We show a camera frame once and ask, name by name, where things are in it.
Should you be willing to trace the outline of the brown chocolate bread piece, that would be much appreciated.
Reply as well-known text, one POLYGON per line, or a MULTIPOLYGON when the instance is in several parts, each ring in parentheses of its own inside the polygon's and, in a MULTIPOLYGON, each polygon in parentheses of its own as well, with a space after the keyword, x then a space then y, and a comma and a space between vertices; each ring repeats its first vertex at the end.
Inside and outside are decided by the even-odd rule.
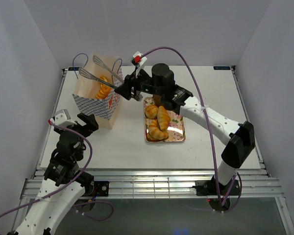
POLYGON ((154 101, 154 105, 159 107, 162 105, 162 102, 161 102, 161 97, 160 96, 157 96, 157 95, 154 95, 152 97, 153 101, 154 101))

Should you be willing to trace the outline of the long twisted bread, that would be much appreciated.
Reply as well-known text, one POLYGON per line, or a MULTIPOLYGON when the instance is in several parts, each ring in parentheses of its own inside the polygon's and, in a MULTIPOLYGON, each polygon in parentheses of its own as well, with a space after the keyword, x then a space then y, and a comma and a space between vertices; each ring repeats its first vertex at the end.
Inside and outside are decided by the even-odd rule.
POLYGON ((111 88, 107 85, 100 84, 100 90, 96 94, 96 99, 106 99, 111 92, 111 88))

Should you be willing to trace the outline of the blue checkered paper bag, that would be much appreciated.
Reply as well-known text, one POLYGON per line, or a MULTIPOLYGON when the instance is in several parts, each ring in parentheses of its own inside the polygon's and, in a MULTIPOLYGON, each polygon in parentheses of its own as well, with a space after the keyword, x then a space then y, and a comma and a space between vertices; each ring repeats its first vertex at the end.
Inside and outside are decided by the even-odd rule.
POLYGON ((121 96, 114 89, 123 83, 122 63, 120 57, 96 53, 79 53, 72 60, 77 78, 73 99, 78 110, 94 115, 101 128, 113 128, 121 106, 121 96))

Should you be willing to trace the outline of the croissant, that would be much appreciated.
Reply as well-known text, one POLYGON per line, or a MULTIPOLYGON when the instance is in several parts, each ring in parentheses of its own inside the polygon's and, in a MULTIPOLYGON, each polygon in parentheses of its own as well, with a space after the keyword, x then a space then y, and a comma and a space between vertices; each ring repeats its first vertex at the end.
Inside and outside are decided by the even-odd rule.
POLYGON ((158 127, 158 121, 153 120, 148 126, 149 135, 156 140, 164 140, 168 137, 167 132, 163 132, 158 127))
POLYGON ((158 124, 161 131, 164 131, 169 126, 171 118, 164 106, 159 106, 157 113, 158 124))

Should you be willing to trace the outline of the metal serving tongs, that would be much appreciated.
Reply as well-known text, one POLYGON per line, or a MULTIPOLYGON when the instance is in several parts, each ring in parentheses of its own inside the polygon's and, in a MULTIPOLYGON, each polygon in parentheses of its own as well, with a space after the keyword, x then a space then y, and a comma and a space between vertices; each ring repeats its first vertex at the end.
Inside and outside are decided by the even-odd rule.
POLYGON ((93 63, 100 69, 95 69, 95 73, 90 73, 84 67, 80 67, 78 69, 79 75, 99 82, 113 90, 117 89, 117 91, 120 92, 121 90, 119 87, 124 83, 124 80, 112 69, 110 69, 98 56, 93 55, 92 60, 93 63))

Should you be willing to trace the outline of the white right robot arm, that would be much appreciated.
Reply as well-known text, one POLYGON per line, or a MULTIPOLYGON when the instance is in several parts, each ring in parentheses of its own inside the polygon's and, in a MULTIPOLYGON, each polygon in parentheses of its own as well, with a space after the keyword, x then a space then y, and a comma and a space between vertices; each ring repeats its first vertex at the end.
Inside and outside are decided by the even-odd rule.
POLYGON ((167 110, 204 127, 225 145, 222 162, 211 182, 216 194, 224 194, 229 189, 231 178, 255 147, 254 127, 249 121, 239 123, 205 107, 190 91, 176 84, 174 73, 166 64, 154 65, 151 75, 136 69, 115 92, 127 100, 141 92, 158 95, 167 110))

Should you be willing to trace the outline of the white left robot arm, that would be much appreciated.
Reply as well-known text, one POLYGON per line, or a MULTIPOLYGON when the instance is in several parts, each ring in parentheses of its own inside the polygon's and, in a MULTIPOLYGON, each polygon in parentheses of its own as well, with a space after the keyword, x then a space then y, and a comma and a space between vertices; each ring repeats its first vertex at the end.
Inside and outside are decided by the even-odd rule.
POLYGON ((92 149, 87 137, 98 130, 98 123, 94 115, 80 113, 77 117, 85 124, 71 120, 66 109, 49 119, 59 140, 35 201, 23 222, 10 234, 53 235, 77 199, 94 191, 93 176, 79 169, 78 162, 86 149, 92 149))

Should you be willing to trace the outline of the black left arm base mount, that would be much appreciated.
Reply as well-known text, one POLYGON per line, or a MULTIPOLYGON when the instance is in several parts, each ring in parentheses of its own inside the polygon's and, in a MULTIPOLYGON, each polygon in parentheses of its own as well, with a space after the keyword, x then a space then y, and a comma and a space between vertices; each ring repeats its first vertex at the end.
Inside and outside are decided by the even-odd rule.
POLYGON ((109 195, 109 181, 92 181, 90 184, 89 196, 108 196, 109 195))

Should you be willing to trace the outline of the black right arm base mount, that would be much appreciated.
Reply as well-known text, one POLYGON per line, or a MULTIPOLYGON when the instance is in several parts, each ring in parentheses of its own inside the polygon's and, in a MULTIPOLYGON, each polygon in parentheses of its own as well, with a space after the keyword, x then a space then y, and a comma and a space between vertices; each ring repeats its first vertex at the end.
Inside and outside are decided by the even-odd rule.
MULTIPOLYGON (((225 196, 228 190, 230 189, 231 183, 228 183, 226 186, 219 184, 221 196, 225 196)), ((197 196, 217 196, 216 182, 214 180, 197 180, 195 185, 192 186, 196 190, 197 196)), ((230 196, 239 195, 240 185, 238 180, 234 180, 232 188, 230 190, 230 196)))

